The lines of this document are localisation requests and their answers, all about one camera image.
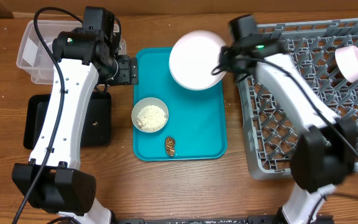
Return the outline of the pink round plate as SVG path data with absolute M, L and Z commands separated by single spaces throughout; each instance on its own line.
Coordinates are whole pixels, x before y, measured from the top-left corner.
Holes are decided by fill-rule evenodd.
M 206 90 L 225 76 L 216 67 L 225 41 L 217 34 L 196 30 L 181 37 L 169 56 L 169 69 L 173 79 L 189 90 Z

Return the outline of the small pink bowl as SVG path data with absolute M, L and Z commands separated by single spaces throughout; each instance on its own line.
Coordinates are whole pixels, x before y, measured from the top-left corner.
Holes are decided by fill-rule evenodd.
M 358 80 L 358 47 L 350 45 L 335 50 L 335 60 L 343 77 L 351 83 Z

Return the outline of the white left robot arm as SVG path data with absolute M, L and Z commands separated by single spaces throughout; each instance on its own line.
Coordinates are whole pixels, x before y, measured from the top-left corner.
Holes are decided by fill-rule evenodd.
M 120 20 L 103 7 L 88 6 L 81 26 L 61 32 L 45 51 L 54 83 L 40 136 L 27 163 L 12 180 L 23 204 L 56 214 L 56 221 L 114 223 L 115 214 L 96 199 L 96 179 L 80 171 L 80 142 L 88 104 L 98 85 L 136 85 L 137 60 L 119 54 Z

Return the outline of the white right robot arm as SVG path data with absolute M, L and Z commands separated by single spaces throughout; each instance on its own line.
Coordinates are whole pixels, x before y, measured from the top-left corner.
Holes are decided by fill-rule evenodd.
M 274 223 L 314 223 L 328 195 L 354 172 L 357 126 L 340 118 L 299 74 L 277 39 L 264 39 L 250 14 L 229 21 L 233 43 L 222 47 L 221 70 L 253 76 L 278 101 L 297 136 L 290 170 L 295 181 Z

